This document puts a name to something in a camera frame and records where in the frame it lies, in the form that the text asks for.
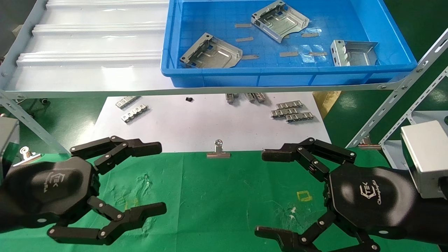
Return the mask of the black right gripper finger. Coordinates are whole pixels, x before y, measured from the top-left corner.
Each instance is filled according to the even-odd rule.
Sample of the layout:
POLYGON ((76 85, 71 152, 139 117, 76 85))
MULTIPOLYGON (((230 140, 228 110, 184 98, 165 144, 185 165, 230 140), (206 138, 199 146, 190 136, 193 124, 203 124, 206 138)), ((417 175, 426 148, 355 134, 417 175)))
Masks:
MULTIPOLYGON (((320 250, 314 245, 314 241, 333 223, 341 225, 344 222, 333 211, 327 211, 304 233, 258 225, 254 230, 254 234, 260 238, 275 240, 282 252, 318 252, 320 250)), ((337 249, 338 252, 380 251, 380 246, 365 231, 354 230, 352 235, 357 239, 359 244, 337 249)))
POLYGON ((314 138, 307 138, 300 143, 285 143, 280 149, 262 150, 263 161, 297 162, 319 182, 327 182, 330 169, 317 157, 340 165, 353 164, 356 153, 314 138))

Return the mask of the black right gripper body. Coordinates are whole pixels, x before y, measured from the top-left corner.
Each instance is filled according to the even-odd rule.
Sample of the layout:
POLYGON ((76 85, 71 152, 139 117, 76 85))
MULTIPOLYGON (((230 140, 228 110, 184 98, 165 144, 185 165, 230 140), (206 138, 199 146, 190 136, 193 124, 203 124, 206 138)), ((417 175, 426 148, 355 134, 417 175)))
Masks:
POLYGON ((334 224, 349 236, 364 231, 386 239, 418 239, 411 220, 418 192, 408 171, 343 164, 327 179, 334 224))

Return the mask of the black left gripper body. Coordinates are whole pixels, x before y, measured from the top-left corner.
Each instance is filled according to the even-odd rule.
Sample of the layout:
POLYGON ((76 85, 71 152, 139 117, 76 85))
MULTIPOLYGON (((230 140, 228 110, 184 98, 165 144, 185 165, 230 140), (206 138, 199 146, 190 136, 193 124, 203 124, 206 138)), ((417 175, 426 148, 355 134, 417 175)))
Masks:
POLYGON ((42 228, 77 222, 88 199, 99 195, 99 176, 86 160, 37 162, 11 168, 5 176, 5 228, 42 228))

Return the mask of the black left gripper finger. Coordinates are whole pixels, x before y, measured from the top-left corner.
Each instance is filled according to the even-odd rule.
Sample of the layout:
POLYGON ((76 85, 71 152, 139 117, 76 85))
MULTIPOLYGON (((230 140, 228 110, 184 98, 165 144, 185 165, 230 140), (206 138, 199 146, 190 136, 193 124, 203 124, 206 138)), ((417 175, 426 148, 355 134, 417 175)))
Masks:
POLYGON ((123 233, 142 228, 147 218, 167 212, 164 202, 133 207, 124 212, 95 196, 91 196, 87 204, 96 213, 109 219, 110 223, 101 229, 72 228, 65 224, 56 224, 47 231, 47 235, 62 244, 111 245, 123 233))
POLYGON ((142 142, 140 139, 122 139, 118 136, 98 139, 70 148, 72 157, 84 160, 98 157, 93 169, 106 174, 129 157, 151 156, 162 153, 160 142, 142 142))

